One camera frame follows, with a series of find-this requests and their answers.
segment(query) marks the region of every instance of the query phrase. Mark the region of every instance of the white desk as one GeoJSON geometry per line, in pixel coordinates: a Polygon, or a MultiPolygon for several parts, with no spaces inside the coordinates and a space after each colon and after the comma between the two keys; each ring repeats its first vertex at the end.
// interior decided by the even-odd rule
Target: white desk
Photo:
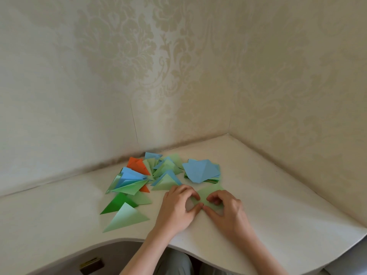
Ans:
{"type": "MultiPolygon", "coordinates": [[[[183,160],[210,159],[220,164],[223,187],[242,200],[255,231],[290,274],[326,265],[367,233],[365,227],[228,135],[164,154],[174,152],[183,160]]],[[[0,198],[0,274],[45,269],[106,243],[143,241],[154,226],[165,191],[152,191],[148,195],[153,203],[137,208],[150,221],[102,233],[115,215],[99,215],[113,197],[104,193],[121,168],[122,164],[0,198]]],[[[191,184],[183,174],[178,177],[191,184]]],[[[255,274],[204,212],[170,245],[222,269],[255,274]]]]}

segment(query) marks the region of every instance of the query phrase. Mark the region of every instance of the gray pants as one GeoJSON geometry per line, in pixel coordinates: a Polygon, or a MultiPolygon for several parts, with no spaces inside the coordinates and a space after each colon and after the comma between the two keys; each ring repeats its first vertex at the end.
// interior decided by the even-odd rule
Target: gray pants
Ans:
{"type": "MultiPolygon", "coordinates": [[[[167,248],[159,259],[153,275],[194,275],[194,270],[188,255],[167,248]]],[[[199,275],[232,275],[232,273],[221,271],[203,263],[199,275]]]]}

